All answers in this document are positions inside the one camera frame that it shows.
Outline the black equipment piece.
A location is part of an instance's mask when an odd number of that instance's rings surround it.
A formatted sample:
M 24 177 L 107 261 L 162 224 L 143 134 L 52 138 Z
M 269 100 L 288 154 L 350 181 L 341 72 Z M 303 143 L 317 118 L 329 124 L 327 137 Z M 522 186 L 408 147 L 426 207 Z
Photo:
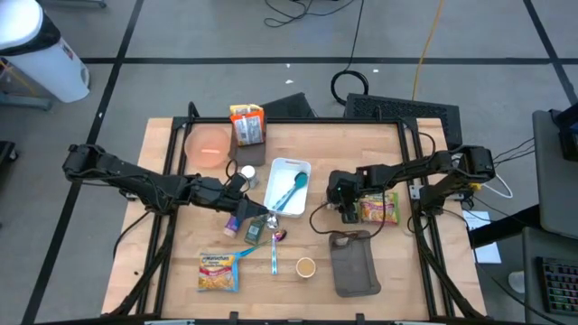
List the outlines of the black equipment piece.
M 9 141 L 0 141 L 0 168 L 7 163 L 14 162 L 18 159 L 19 154 L 16 151 L 15 143 Z

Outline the black object on desk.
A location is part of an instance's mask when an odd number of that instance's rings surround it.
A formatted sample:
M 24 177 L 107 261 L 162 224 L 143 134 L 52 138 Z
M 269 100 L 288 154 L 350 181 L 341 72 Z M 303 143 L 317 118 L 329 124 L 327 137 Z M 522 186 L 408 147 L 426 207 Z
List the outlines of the black object on desk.
M 558 128 L 563 157 L 578 162 L 578 102 L 564 111 L 551 109 L 549 113 Z

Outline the green ramen packet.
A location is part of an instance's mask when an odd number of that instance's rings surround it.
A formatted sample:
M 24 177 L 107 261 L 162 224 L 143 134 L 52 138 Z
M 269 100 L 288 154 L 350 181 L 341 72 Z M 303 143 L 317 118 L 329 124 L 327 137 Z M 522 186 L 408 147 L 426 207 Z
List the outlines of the green ramen packet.
M 359 218 L 366 223 L 397 225 L 399 221 L 398 194 L 394 191 L 371 194 L 358 201 Z

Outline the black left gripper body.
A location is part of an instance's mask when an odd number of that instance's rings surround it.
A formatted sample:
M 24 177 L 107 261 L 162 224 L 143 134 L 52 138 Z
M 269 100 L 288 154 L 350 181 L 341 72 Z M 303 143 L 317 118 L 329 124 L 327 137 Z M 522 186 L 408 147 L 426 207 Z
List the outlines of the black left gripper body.
M 193 181 L 193 204 L 217 211 L 238 212 L 247 206 L 242 188 L 247 179 L 235 174 L 226 184 L 212 177 L 200 177 Z

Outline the black desk beam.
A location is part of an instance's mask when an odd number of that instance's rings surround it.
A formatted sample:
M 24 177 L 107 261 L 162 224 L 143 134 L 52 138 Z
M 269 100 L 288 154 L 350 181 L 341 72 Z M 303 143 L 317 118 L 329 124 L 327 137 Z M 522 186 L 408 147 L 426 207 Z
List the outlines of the black desk beam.
M 471 248 L 486 246 L 502 239 L 517 236 L 524 228 L 542 228 L 538 204 L 501 220 L 491 221 L 488 225 L 470 230 Z

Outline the orange ramen packet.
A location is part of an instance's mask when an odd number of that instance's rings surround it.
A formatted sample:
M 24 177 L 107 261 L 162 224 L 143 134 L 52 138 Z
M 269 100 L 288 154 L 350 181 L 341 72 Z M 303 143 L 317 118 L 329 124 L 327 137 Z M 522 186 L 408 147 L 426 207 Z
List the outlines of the orange ramen packet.
M 261 144 L 265 141 L 265 116 L 263 112 L 252 112 L 230 117 L 238 146 Z

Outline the gold-lidded furikake jar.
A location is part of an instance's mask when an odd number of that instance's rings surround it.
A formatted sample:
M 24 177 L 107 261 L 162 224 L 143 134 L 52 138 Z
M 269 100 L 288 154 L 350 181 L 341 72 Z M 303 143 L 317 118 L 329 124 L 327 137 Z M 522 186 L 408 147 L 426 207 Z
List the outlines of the gold-lidded furikake jar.
M 308 279 L 315 274 L 316 264 L 310 257 L 302 257 L 297 261 L 295 270 L 300 277 Z

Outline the white trash can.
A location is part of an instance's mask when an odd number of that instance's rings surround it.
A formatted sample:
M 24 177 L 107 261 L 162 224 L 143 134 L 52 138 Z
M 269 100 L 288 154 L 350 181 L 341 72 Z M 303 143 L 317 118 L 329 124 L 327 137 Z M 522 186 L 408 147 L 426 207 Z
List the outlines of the white trash can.
M 89 94 L 89 69 L 35 0 L 0 0 L 0 58 L 63 103 Z

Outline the blue Maruchan ramen packet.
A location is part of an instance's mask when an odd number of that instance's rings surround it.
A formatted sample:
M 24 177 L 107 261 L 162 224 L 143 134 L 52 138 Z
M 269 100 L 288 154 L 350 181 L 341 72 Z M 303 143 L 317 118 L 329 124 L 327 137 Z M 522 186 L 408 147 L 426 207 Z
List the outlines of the blue Maruchan ramen packet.
M 199 263 L 199 291 L 238 291 L 239 254 L 202 254 Z

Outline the pink translucent bowl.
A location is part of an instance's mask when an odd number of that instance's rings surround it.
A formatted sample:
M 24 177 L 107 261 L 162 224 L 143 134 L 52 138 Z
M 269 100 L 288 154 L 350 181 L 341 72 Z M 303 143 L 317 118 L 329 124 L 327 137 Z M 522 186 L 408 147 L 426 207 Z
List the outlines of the pink translucent bowl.
M 221 127 L 194 126 L 187 135 L 184 152 L 190 166 L 216 168 L 228 159 L 230 135 Z

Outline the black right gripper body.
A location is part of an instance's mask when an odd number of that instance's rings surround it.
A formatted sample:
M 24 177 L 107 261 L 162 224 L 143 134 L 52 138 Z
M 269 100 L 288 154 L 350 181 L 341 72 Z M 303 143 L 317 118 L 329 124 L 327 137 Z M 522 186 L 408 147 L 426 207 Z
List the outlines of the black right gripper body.
M 336 209 L 346 209 L 360 197 L 360 182 L 357 173 L 332 171 L 327 186 L 327 201 Z

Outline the white plastic bin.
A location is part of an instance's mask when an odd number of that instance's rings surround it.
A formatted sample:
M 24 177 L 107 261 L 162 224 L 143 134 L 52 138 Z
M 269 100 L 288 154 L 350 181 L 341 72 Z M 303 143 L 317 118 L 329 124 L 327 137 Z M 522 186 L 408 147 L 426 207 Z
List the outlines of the white plastic bin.
M 288 200 L 282 211 L 272 212 L 278 217 L 299 218 L 305 212 L 312 166 L 309 162 L 288 158 L 275 158 L 271 164 L 264 198 L 264 205 L 268 208 L 272 208 L 293 187 L 294 177 L 298 172 L 306 172 L 308 182 Z

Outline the black aluminium table frame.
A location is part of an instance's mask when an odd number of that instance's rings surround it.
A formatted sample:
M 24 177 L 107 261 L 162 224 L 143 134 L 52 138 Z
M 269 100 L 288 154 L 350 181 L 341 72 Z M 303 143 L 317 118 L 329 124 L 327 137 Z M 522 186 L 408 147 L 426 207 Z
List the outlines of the black aluminium table frame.
M 305 213 L 300 218 L 282 218 L 288 231 L 279 247 L 279 274 L 271 275 L 270 246 L 262 246 L 239 262 L 239 292 L 198 292 L 201 253 L 230 253 L 248 248 L 243 241 L 247 224 L 236 238 L 223 234 L 228 213 L 195 206 L 182 207 L 176 217 L 175 238 L 164 290 L 164 318 L 224 319 L 237 311 L 239 320 L 427 320 L 422 272 L 415 238 L 406 229 L 410 213 L 407 187 L 397 184 L 402 220 L 371 239 L 376 273 L 382 286 L 376 295 L 341 298 L 334 289 L 328 236 L 314 233 L 309 214 L 325 197 L 332 170 L 354 172 L 374 163 L 403 161 L 396 125 L 346 123 L 343 118 L 304 118 L 295 123 L 267 123 L 266 165 L 257 168 L 259 184 L 247 194 L 263 202 L 270 164 L 277 157 L 306 161 L 312 177 Z M 138 164 L 161 172 L 172 126 L 170 118 L 151 118 L 146 126 Z M 112 312 L 142 274 L 154 217 L 146 219 L 120 243 L 110 275 L 102 312 Z M 448 275 L 469 303 L 487 314 L 465 223 L 453 214 L 437 219 Z M 303 279 L 295 271 L 302 257 L 317 265 L 315 275 Z

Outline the green-labelled spice jar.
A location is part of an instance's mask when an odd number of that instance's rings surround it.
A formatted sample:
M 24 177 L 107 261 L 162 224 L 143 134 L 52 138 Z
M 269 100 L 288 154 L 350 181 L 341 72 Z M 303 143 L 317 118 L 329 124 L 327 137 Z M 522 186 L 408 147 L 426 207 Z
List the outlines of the green-labelled spice jar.
M 256 246 L 260 241 L 265 224 L 265 217 L 252 218 L 247 228 L 244 241 L 251 246 Z

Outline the white-lidded spice jar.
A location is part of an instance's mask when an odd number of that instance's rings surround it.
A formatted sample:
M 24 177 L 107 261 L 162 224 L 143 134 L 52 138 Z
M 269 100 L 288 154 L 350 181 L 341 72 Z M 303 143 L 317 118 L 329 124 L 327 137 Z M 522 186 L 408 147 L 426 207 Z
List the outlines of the white-lidded spice jar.
M 256 169 L 251 165 L 246 165 L 241 168 L 241 173 L 247 178 L 249 188 L 254 189 L 258 184 Z

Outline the dark grey plastic bin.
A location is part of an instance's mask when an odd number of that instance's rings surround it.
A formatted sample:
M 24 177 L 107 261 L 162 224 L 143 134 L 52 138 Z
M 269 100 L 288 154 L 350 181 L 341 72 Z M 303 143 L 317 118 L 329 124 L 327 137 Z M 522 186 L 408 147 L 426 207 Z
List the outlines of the dark grey plastic bin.
M 228 156 L 240 165 L 261 166 L 266 161 L 266 124 L 265 141 L 261 144 L 238 146 L 237 138 L 231 122 L 231 141 Z
M 381 285 L 375 270 L 367 230 L 358 232 L 358 238 L 350 246 L 334 248 L 333 239 L 338 234 L 331 234 L 329 246 L 331 267 L 336 293 L 342 298 L 369 296 L 380 293 Z

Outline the grey metal bar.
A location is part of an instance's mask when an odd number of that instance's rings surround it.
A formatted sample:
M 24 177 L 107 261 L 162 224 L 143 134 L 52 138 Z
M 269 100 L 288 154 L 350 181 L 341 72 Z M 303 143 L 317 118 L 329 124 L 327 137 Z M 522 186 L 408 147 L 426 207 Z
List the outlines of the grey metal bar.
M 106 0 L 38 0 L 39 2 L 55 5 L 95 5 L 99 8 L 107 8 Z

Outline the black flat panel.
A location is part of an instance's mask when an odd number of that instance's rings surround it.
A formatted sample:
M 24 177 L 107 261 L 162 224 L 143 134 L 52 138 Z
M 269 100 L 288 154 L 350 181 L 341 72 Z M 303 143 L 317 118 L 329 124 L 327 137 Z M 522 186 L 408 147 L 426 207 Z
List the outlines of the black flat panel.
M 265 103 L 261 107 L 268 117 L 316 116 L 303 92 Z

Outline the black keyboard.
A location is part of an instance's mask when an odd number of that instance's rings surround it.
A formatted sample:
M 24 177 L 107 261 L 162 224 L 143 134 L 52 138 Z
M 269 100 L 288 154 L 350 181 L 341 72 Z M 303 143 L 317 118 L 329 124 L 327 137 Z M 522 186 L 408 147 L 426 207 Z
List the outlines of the black keyboard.
M 546 311 L 578 317 L 578 261 L 539 256 L 536 268 Z

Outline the white paper sheet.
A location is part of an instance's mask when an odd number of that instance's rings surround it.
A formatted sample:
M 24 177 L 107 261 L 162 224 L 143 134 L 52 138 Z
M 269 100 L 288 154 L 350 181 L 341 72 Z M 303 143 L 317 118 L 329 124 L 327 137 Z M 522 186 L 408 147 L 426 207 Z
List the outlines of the white paper sheet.
M 462 215 L 466 219 L 469 231 L 481 228 L 483 226 L 487 226 L 488 224 L 491 223 L 489 213 L 487 211 L 464 210 L 462 212 Z M 477 262 L 480 264 L 499 265 L 501 263 L 499 248 L 496 243 L 491 243 L 476 248 L 475 257 L 477 258 Z

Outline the grey computer mouse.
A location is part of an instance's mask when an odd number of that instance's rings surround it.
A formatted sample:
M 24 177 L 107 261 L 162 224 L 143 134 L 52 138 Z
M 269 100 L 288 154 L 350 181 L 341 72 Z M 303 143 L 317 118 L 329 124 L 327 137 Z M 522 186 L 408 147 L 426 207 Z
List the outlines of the grey computer mouse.
M 508 275 L 508 284 L 511 289 L 520 294 L 525 293 L 525 272 L 524 271 L 516 271 L 512 272 Z

